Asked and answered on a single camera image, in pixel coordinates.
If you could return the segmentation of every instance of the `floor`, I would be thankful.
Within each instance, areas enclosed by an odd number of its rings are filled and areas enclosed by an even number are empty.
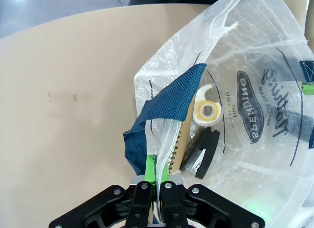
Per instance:
[[[0,38],[87,11],[128,5],[130,0],[0,0]]]

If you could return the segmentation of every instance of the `blue strap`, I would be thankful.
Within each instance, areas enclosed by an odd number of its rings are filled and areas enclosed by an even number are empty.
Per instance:
[[[152,119],[184,121],[189,105],[200,83],[206,64],[197,64],[146,101],[133,127],[123,134],[125,157],[137,175],[145,174],[146,135],[145,123]]]

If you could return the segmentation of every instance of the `beige table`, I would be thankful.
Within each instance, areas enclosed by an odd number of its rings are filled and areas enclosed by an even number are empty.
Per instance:
[[[206,6],[80,14],[0,40],[0,227],[45,228],[135,176],[133,77]]]

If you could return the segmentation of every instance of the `stapler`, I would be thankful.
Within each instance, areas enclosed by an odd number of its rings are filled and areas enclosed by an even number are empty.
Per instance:
[[[220,132],[207,127],[195,147],[180,166],[181,171],[190,169],[196,178],[203,179],[216,152]]]

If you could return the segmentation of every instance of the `translucent bag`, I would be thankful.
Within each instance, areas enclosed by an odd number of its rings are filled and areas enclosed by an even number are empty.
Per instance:
[[[220,0],[170,38],[134,78],[137,112],[196,61],[201,85],[223,119],[214,159],[203,180],[180,173],[287,227],[313,184],[313,97],[301,86],[314,55],[283,0]],[[180,129],[175,120],[146,124],[147,154],[157,154],[157,181]],[[191,126],[191,137],[201,129]]]

